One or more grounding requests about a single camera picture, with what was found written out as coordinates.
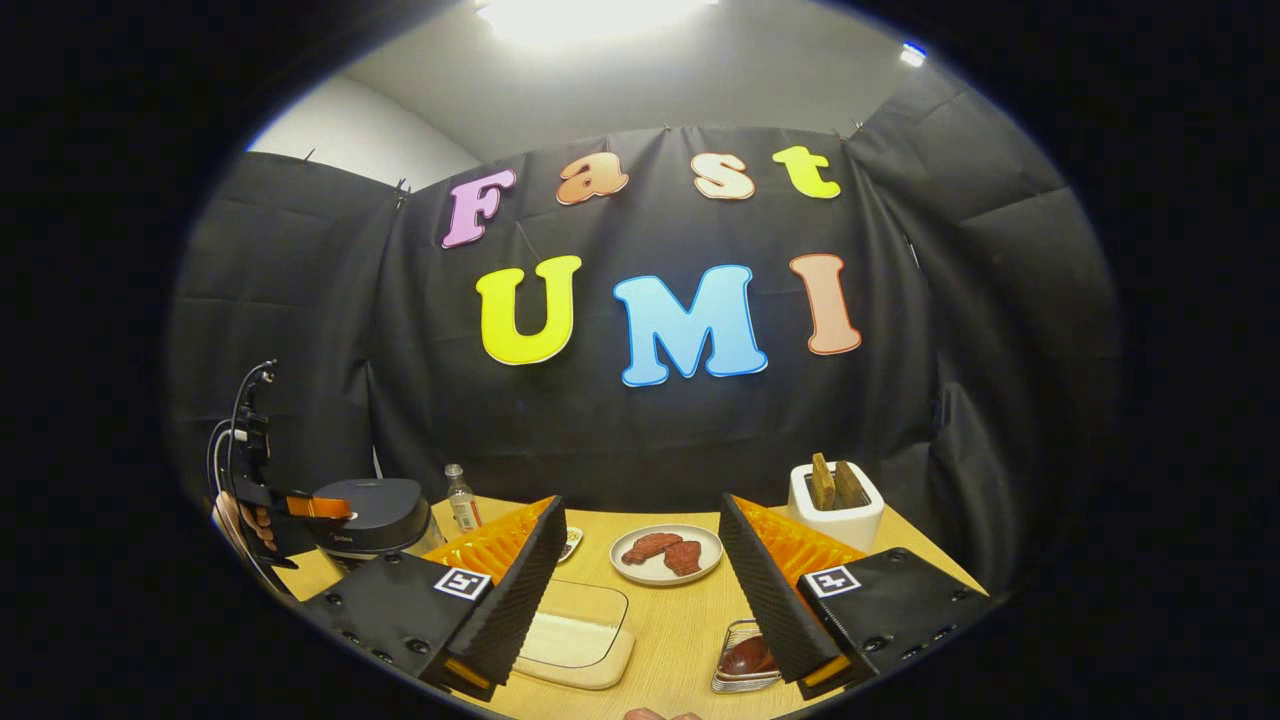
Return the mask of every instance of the white plate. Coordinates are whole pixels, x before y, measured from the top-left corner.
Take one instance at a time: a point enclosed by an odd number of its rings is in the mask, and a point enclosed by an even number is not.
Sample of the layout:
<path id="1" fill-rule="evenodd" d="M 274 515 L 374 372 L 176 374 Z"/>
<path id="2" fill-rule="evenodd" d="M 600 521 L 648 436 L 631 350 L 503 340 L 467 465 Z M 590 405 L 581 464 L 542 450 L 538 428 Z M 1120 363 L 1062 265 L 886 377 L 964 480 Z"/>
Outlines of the white plate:
<path id="1" fill-rule="evenodd" d="M 627 565 L 623 562 L 622 556 L 631 550 L 631 546 L 637 539 L 649 533 L 676 533 L 686 541 L 695 539 L 703 543 L 703 553 L 698 557 L 698 565 L 701 566 L 701 570 L 681 578 L 675 570 L 667 568 L 667 564 L 663 562 L 666 556 L 660 552 L 640 565 Z M 694 525 L 650 525 L 639 530 L 631 530 L 618 538 L 613 543 L 613 547 L 609 548 L 609 562 L 613 562 L 613 568 L 628 580 L 635 580 L 645 585 L 678 585 L 691 583 L 710 573 L 719 562 L 722 555 L 724 555 L 724 547 L 721 546 L 719 538 L 716 537 L 716 533 L 705 528 L 696 528 Z"/>
<path id="2" fill-rule="evenodd" d="M 556 562 L 563 562 L 568 560 L 568 556 L 573 555 L 573 551 L 577 550 L 577 543 L 580 542 L 582 542 L 582 530 L 577 528 L 564 528 L 564 544 L 568 546 L 568 552 L 562 555 L 561 559 L 557 560 Z"/>

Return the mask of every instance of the foam letter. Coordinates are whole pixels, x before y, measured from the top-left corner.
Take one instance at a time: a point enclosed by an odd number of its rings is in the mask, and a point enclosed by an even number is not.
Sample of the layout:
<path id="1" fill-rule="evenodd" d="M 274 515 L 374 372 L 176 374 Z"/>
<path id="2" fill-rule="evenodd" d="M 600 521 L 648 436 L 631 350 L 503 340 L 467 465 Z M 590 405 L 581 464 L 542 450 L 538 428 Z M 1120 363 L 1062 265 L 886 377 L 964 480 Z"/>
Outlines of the foam letter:
<path id="1" fill-rule="evenodd" d="M 815 355 L 838 355 L 863 343 L 863 334 L 849 323 L 840 270 L 845 261 L 835 255 L 801 255 L 791 261 L 791 272 L 804 279 L 813 311 L 813 337 L 809 350 Z"/>
<path id="2" fill-rule="evenodd" d="M 516 173 L 502 170 L 477 181 L 465 182 L 454 187 L 453 219 L 449 222 L 449 233 L 440 242 L 444 247 L 453 247 L 465 242 L 480 240 L 484 234 L 484 225 L 476 222 L 476 214 L 492 218 L 498 211 L 499 187 L 516 184 Z"/>
<path id="3" fill-rule="evenodd" d="M 620 282 L 613 288 L 627 307 L 631 333 L 631 366 L 622 373 L 630 387 L 666 382 L 667 366 L 658 361 L 658 343 L 667 350 L 680 374 L 690 378 L 698 370 L 707 336 L 712 356 L 707 372 L 714 377 L 759 373 L 769 359 L 755 346 L 751 313 L 746 306 L 746 283 L 751 270 L 742 265 L 718 265 L 703 273 L 686 311 L 667 286 L 653 275 Z"/>
<path id="4" fill-rule="evenodd" d="M 828 199 L 840 195 L 840 186 L 822 179 L 818 168 L 829 168 L 831 163 L 822 155 L 812 155 L 808 147 L 795 145 L 773 154 L 774 163 L 787 167 L 791 184 L 809 197 Z"/>
<path id="5" fill-rule="evenodd" d="M 561 205 L 577 205 L 596 195 L 613 195 L 631 177 L 622 174 L 622 161 L 613 152 L 593 152 L 566 165 L 561 179 L 564 182 L 556 191 L 556 200 Z"/>
<path id="6" fill-rule="evenodd" d="M 755 183 L 742 170 L 746 163 L 733 155 L 703 152 L 694 155 L 689 167 L 698 173 L 694 187 L 710 199 L 746 200 L 755 195 Z"/>
<path id="7" fill-rule="evenodd" d="M 573 270 L 576 255 L 543 260 L 534 273 L 547 281 L 547 325 L 538 334 L 516 329 L 516 286 L 525 279 L 520 268 L 489 273 L 476 282 L 480 302 L 480 340 L 485 352 L 506 365 L 541 363 L 568 345 L 573 334 Z"/>

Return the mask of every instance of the letter m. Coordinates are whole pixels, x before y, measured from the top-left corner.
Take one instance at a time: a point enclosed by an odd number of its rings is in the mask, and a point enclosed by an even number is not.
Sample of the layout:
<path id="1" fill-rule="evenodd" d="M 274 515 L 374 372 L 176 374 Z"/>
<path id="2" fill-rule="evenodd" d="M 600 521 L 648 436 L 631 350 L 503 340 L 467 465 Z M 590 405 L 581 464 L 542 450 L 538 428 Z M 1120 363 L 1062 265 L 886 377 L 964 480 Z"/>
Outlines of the letter m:
<path id="1" fill-rule="evenodd" d="M 627 307 L 631 333 L 631 366 L 622 373 L 630 387 L 660 384 L 669 372 L 658 361 L 658 345 L 690 378 L 712 338 L 707 372 L 716 377 L 759 373 L 769 359 L 755 346 L 751 313 L 746 305 L 746 284 L 751 270 L 742 265 L 717 265 L 703 273 L 689 310 L 653 275 L 631 278 L 613 288 L 613 296 Z"/>

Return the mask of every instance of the black fabric backdrop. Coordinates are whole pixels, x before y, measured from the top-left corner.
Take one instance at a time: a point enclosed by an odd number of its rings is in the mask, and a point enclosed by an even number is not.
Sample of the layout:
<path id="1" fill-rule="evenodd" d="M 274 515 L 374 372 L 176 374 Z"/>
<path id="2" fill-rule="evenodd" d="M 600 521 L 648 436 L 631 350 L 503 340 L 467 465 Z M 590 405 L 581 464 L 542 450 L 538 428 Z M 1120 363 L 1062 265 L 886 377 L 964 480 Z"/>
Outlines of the black fabric backdrop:
<path id="1" fill-rule="evenodd" d="M 822 173 L 837 199 L 792 187 L 771 160 L 791 145 L 831 160 Z M 628 184 L 559 205 L 561 169 L 602 150 L 621 158 Z M 700 195 L 689 161 L 705 151 L 741 158 L 756 193 Z M 506 168 L 520 179 L 484 237 L 442 249 L 449 190 Z M 861 465 L 888 503 L 1000 591 L 1062 530 L 1112 421 L 1114 297 L 1065 184 L 997 109 L 928 65 L 846 142 L 760 128 L 612 133 L 486 164 L 398 209 L 380 183 L 246 155 L 179 283 L 179 451 L 198 470 L 241 374 L 279 357 L 261 407 L 282 486 L 367 475 L 372 443 L 384 474 L 422 482 L 433 500 L 443 465 L 461 462 L 481 495 L 701 511 L 724 491 L 782 503 L 788 470 L 822 451 Z M 808 299 L 787 264 L 809 252 L 845 261 L 856 350 L 806 347 Z M 524 269 L 517 325 L 536 332 L 545 286 L 532 270 L 568 254 L 582 268 L 564 350 L 524 366 L 489 357 L 475 282 Z M 627 319 L 613 286 L 653 274 L 687 307 L 721 264 L 753 272 L 768 368 L 623 386 Z"/>

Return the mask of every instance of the peach letter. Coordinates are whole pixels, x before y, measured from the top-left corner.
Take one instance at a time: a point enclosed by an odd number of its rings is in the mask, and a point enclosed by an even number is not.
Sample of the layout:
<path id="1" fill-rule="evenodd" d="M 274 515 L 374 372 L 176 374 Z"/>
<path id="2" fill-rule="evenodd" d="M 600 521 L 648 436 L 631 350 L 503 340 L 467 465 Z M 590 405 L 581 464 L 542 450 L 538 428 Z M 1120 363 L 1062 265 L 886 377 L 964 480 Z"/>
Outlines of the peach letter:
<path id="1" fill-rule="evenodd" d="M 746 200 L 755 195 L 755 183 L 742 170 L 746 163 L 733 155 L 703 152 L 694 155 L 689 167 L 698 173 L 694 187 L 710 199 Z"/>
<path id="2" fill-rule="evenodd" d="M 622 161 L 613 152 L 593 152 L 566 165 L 561 179 L 564 182 L 556 191 L 556 200 L 561 205 L 577 205 L 596 195 L 613 195 L 631 177 L 622 174 Z"/>
<path id="3" fill-rule="evenodd" d="M 863 334 L 849 323 L 840 270 L 845 261 L 835 255 L 801 255 L 791 261 L 791 272 L 804 279 L 813 313 L 809 350 L 815 355 L 838 355 L 863 343 Z"/>

